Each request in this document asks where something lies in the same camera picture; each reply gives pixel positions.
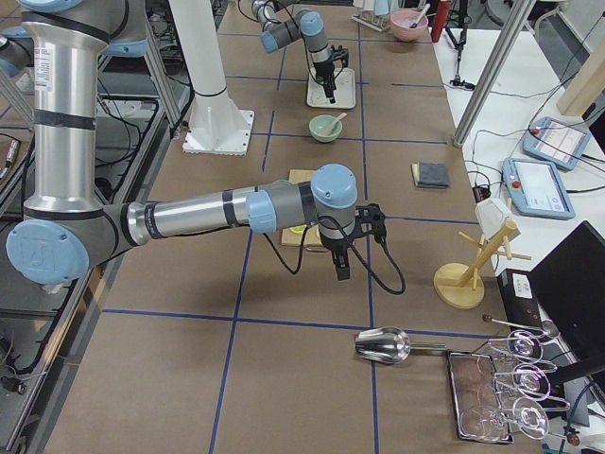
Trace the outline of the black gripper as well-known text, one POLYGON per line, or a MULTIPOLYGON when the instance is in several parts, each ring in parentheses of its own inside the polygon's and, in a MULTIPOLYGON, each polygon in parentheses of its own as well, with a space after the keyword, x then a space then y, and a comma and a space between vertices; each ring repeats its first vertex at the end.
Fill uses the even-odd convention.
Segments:
POLYGON ((315 61, 313 65, 316 71, 316 82, 322 86, 322 90, 329 103, 335 104, 335 91, 337 88, 336 83, 334 82, 334 65, 332 64, 331 60, 315 61))
POLYGON ((338 281, 350 279, 349 245, 345 236, 354 230, 354 222, 345 225, 343 230, 345 234, 340 232, 333 221, 321 221, 319 225, 321 244, 332 254, 338 281))

